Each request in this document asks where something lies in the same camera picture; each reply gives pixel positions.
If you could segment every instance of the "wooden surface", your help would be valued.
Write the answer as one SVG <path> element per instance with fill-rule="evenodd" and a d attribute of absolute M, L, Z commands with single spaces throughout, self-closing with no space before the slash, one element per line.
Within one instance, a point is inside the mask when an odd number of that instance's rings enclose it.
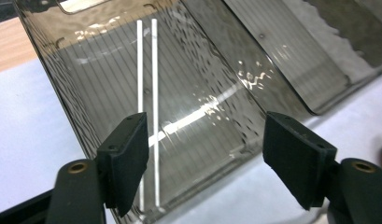
<path fill-rule="evenodd" d="M 0 22 L 0 72 L 36 58 L 19 18 Z"/>

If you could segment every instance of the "white table surface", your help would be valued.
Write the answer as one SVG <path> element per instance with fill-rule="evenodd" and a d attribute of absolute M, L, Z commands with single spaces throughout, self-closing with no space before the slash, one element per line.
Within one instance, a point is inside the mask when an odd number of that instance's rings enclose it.
<path fill-rule="evenodd" d="M 382 76 L 305 124 L 338 148 L 338 161 L 380 163 Z M 53 188 L 58 170 L 84 157 L 39 60 L 1 72 L 0 212 Z M 309 223 L 316 213 L 258 156 L 160 223 Z"/>

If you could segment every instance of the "white line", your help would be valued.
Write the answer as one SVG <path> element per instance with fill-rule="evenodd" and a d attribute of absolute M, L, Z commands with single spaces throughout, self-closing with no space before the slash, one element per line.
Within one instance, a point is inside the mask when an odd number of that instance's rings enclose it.
<path fill-rule="evenodd" d="M 143 78 L 144 78 L 144 61 L 143 61 L 143 28 L 142 21 L 137 21 L 137 83 L 138 83 L 138 113 L 143 112 Z M 144 176 L 142 176 L 140 185 L 140 210 L 143 212 L 145 209 L 145 191 L 144 191 Z"/>
<path fill-rule="evenodd" d="M 155 205 L 161 206 L 159 177 L 159 102 L 158 102 L 158 21 L 152 19 L 153 134 L 155 135 Z"/>

